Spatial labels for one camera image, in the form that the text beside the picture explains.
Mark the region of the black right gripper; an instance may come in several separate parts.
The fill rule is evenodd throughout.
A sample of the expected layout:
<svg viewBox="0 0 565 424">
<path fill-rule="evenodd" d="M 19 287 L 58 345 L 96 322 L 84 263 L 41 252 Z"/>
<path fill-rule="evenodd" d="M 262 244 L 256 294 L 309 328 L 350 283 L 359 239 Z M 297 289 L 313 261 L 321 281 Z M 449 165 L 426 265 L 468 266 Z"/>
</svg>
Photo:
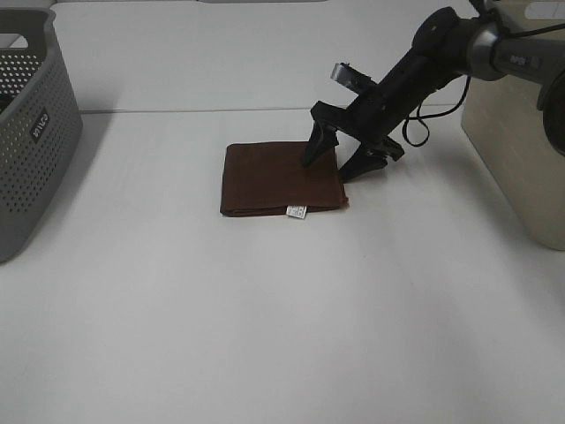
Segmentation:
<svg viewBox="0 0 565 424">
<path fill-rule="evenodd" d="M 347 107 L 317 101 L 310 114 L 313 130 L 301 155 L 303 167 L 309 167 L 337 146 L 339 132 L 358 142 L 356 152 L 339 170 L 343 182 L 381 170 L 388 165 L 386 158 L 396 161 L 404 154 L 402 146 L 389 134 L 403 121 L 405 114 L 389 105 L 376 87 L 358 95 Z"/>
</svg>

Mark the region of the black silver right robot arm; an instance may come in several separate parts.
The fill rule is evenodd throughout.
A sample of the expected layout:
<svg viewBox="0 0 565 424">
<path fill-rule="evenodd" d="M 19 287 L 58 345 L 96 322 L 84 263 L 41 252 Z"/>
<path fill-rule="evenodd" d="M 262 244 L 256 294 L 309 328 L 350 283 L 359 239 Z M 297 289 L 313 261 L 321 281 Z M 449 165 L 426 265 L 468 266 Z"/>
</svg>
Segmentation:
<svg viewBox="0 0 565 424">
<path fill-rule="evenodd" d="M 341 108 L 316 102 L 311 109 L 313 131 L 301 163 L 308 167 L 346 133 L 359 146 L 339 170 L 344 182 L 381 170 L 389 159 L 399 160 L 403 148 L 390 133 L 412 120 L 424 122 L 423 101 L 452 80 L 465 77 L 495 81 L 507 75 L 539 85 L 537 108 L 543 113 L 546 138 L 553 149 L 564 152 L 564 43 L 545 34 L 562 30 L 562 24 L 513 32 L 501 14 L 475 1 L 477 16 L 464 19 L 451 7 L 431 14 L 415 33 L 411 47 L 379 82 L 350 65 L 335 65 L 334 81 L 356 93 Z"/>
</svg>

